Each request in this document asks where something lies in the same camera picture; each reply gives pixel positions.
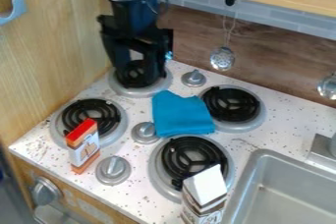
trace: blue towel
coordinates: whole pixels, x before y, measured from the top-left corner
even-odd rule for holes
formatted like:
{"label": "blue towel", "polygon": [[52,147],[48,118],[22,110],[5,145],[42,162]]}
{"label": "blue towel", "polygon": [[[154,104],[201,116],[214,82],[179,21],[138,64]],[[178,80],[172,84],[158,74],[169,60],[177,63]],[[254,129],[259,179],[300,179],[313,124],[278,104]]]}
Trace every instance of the blue towel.
{"label": "blue towel", "polygon": [[159,137],[210,134],[215,130],[205,103],[197,96],[183,98],[164,90],[154,95],[152,107]]}

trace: sink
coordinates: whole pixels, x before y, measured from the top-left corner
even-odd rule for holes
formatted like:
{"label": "sink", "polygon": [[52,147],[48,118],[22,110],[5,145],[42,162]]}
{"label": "sink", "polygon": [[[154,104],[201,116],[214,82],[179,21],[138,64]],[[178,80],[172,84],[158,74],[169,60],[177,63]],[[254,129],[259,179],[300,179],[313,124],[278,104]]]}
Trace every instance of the sink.
{"label": "sink", "polygon": [[335,224],[336,175],[280,153],[255,151],[224,224]]}

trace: speckled countertop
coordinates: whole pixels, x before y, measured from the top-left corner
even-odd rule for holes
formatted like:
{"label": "speckled countertop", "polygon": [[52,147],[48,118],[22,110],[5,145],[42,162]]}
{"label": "speckled countertop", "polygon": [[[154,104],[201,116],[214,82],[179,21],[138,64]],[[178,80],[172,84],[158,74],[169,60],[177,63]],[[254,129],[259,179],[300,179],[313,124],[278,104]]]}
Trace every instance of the speckled countertop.
{"label": "speckled countertop", "polygon": [[[256,149],[273,149],[305,161],[316,133],[331,137],[335,132],[336,110],[333,108],[203,70],[201,71],[207,77],[205,86],[186,87],[181,84],[181,75],[195,67],[171,61],[168,68],[174,77],[169,89],[182,96],[198,95],[213,85],[233,84],[256,93],[266,105],[266,121],[256,130],[244,134],[216,132],[208,135],[222,144],[234,160],[236,175],[230,194],[235,189],[251,152]],[[140,223],[180,223],[180,205],[158,193],[148,179],[148,158],[158,142],[141,145],[130,137],[134,125],[152,121],[151,100],[116,95],[108,86],[107,76],[75,99],[85,97],[105,97],[119,103],[128,114],[129,127],[119,140],[102,149],[100,157],[83,174],[76,175],[71,171],[67,150],[58,147],[50,137],[48,119],[12,144],[12,153]],[[113,188],[100,184],[94,175],[96,164],[110,155],[123,156],[132,165],[131,177]]]}

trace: wooden wall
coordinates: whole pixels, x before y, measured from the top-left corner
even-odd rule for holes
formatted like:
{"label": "wooden wall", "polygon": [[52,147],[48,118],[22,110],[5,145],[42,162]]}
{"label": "wooden wall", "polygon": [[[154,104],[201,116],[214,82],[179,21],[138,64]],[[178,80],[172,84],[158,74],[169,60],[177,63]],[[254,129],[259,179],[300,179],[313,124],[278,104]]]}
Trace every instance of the wooden wall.
{"label": "wooden wall", "polygon": [[[172,6],[160,25],[174,29],[176,60],[214,71],[209,56],[223,44],[222,21],[218,15]],[[316,91],[318,82],[336,71],[336,41],[237,20],[230,47],[236,64],[219,74],[336,108],[335,101]]]}
{"label": "wooden wall", "polygon": [[[0,27],[0,143],[4,146],[109,66],[95,20],[107,10],[105,0],[26,1],[28,12]],[[0,5],[0,10],[8,8],[4,0]]]}

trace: small box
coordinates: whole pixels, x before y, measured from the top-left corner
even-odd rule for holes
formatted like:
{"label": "small box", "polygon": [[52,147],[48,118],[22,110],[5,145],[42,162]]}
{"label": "small box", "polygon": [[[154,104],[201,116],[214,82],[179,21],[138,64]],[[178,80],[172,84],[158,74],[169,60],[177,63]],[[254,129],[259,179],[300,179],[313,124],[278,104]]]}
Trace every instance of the small box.
{"label": "small box", "polygon": [[226,198],[220,165],[215,165],[184,180],[181,218],[186,224],[221,223]]}
{"label": "small box", "polygon": [[81,174],[100,154],[97,123],[88,118],[66,135],[72,170]]}

